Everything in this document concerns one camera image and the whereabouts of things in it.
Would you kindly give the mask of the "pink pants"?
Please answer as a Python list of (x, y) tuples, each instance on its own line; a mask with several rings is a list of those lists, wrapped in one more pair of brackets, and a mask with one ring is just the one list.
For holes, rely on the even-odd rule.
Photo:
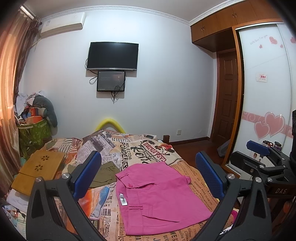
[(191, 178), (165, 162), (134, 164), (119, 172), (116, 179), (126, 235), (174, 232), (212, 214), (189, 187)]

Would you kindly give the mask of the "olive green pants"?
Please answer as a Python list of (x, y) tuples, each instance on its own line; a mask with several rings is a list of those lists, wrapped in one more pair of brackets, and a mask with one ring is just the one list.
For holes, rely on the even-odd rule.
[(101, 165), (89, 188), (97, 188), (114, 183), (116, 181), (116, 174), (119, 172), (119, 168), (113, 162)]

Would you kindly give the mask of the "newspaper print bed cover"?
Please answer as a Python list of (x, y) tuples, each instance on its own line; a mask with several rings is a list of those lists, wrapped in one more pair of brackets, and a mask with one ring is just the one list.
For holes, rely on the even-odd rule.
[(78, 203), (106, 240), (191, 240), (219, 203), (200, 172), (155, 136), (100, 130), (43, 149), (65, 153), (57, 176), (73, 173), (92, 151), (101, 154)]

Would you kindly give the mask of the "brown wooden door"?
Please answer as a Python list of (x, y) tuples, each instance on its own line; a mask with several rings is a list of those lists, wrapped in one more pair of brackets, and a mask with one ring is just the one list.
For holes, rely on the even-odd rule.
[(222, 145), (231, 138), (238, 95), (236, 51), (218, 53), (217, 93), (211, 141)]

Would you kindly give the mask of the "yellow foam headboard guard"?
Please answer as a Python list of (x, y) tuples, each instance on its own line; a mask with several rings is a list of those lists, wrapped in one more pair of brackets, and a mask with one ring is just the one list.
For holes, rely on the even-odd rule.
[(102, 130), (106, 126), (111, 126), (119, 133), (126, 133), (122, 126), (112, 118), (105, 118), (96, 127), (95, 131)]

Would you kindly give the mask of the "green storage bag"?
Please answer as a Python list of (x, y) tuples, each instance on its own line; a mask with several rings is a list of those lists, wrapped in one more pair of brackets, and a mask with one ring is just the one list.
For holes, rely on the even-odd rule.
[(47, 142), (52, 140), (51, 128), (46, 119), (34, 124), (17, 127), (20, 156), (26, 160), (36, 150), (41, 149)]

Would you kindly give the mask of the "grey plush toy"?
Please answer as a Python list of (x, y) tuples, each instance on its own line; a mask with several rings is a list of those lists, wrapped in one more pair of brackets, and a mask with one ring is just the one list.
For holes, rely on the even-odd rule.
[(42, 95), (37, 95), (34, 98), (33, 101), (33, 107), (38, 108), (38, 109), (43, 109), (42, 110), (42, 117), (45, 117), (48, 121), (49, 124), (56, 128), (58, 125), (57, 117), (54, 111), (53, 104), (50, 102), (49, 99)]

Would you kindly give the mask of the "white heart wardrobe door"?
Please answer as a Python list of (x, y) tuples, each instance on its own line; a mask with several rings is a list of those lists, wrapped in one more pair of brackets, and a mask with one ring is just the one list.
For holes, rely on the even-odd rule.
[(295, 109), (295, 37), (284, 23), (237, 29), (242, 59), (243, 103), (234, 151), (265, 166), (266, 157), (247, 149), (248, 141), (278, 142), (284, 154), (292, 147)]

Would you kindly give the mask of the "wooden overhead cabinet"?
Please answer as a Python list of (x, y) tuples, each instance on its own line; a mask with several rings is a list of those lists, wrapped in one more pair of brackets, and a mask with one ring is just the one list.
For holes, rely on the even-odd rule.
[(242, 1), (228, 6), (191, 26), (192, 43), (210, 52), (235, 48), (233, 27), (282, 21), (268, 1)]

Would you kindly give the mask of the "white air conditioner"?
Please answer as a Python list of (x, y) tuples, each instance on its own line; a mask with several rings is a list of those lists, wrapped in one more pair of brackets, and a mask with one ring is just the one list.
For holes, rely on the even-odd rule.
[(82, 30), (86, 19), (86, 13), (73, 13), (70, 15), (59, 16), (47, 21), (44, 21), (40, 32), (41, 38), (49, 36)]

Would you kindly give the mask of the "brown striped curtain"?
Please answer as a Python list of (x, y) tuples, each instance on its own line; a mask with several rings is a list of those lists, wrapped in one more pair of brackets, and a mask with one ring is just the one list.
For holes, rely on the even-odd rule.
[(1, 197), (6, 195), (21, 167), (14, 107), (40, 23), (40, 17), (30, 18), (17, 9), (1, 33)]

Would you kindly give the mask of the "small black wall monitor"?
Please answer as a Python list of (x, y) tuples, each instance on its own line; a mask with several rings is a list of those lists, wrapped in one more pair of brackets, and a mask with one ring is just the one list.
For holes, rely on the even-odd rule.
[(124, 71), (99, 71), (97, 92), (123, 92), (126, 75)]

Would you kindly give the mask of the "black wall television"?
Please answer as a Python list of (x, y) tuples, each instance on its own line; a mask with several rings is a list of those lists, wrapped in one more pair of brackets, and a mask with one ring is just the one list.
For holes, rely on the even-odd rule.
[(87, 70), (136, 71), (139, 44), (122, 42), (91, 42)]

